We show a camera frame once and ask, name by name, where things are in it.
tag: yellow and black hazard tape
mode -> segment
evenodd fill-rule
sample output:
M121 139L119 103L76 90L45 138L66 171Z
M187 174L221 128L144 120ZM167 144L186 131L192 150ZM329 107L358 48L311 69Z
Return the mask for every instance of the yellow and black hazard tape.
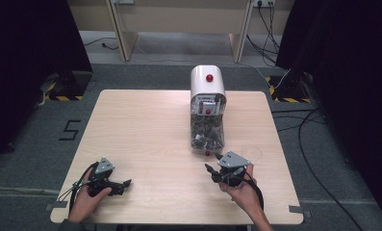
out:
M82 100L82 95L56 95L53 93L57 82L52 83L47 90L45 100L58 100L58 101L71 101L71 100Z
M83 96L63 96L63 95L46 95L46 100L59 100L59 101L70 101L70 100L82 100Z
M278 82L280 78L273 78L267 77L266 78L269 87L269 93L271 95L272 100L278 101L278 102L288 102L288 103L310 103L311 100L307 96L307 93L304 92L305 89L302 89L302 93L298 96L291 97L290 95L287 95L285 92L279 89L275 89L274 87L278 85Z

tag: gray carpet floor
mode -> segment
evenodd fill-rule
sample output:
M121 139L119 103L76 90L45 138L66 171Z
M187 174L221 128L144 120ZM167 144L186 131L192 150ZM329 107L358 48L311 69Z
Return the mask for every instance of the gray carpet floor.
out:
M46 101L29 116L13 141L14 152L0 154L0 230L57 230L59 224L50 220L50 211L45 211L46 204L57 198L101 90L189 90L193 69L191 65L152 64L93 64L92 67L93 74L83 100ZM308 91L311 103L275 102L270 98L266 80L256 69L228 66L220 66L220 69L226 90L263 91L274 112L280 141L305 215L302 224L275 225L275 230L358 230L325 189L341 201L364 230L382 230L382 212L335 139L333 126L324 111L313 113L312 120L302 126L305 156L300 151L297 125L308 112L279 112L322 108L311 87ZM276 68L260 70L265 76L284 73ZM79 130L76 139L59 141L70 137L64 133L64 127L71 119L80 120L69 127ZM115 225L97 225L95 228L115 230ZM94 230L94 226L88 226L88 229ZM195 229L215 230L214 227ZM137 226L135 230L155 230L155 227Z

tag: black curtain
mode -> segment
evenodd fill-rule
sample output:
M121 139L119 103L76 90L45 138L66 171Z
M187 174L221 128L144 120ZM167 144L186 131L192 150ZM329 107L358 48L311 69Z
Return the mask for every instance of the black curtain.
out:
M295 0L277 65L307 71L382 209L382 1Z
M0 152L16 136L52 73L92 72L70 8L60 1L0 1Z

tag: electrical outlet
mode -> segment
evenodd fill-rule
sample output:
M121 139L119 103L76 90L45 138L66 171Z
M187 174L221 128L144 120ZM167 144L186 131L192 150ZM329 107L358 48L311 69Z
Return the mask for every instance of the electrical outlet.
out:
M262 8L274 7L275 0L253 0L253 7L259 7L259 1L262 1Z

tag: dark sleeve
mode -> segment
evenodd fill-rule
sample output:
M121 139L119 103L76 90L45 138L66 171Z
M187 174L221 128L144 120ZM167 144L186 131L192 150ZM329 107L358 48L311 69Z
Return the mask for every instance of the dark sleeve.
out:
M85 231L85 225L82 223L73 223L65 219L59 227L59 231Z

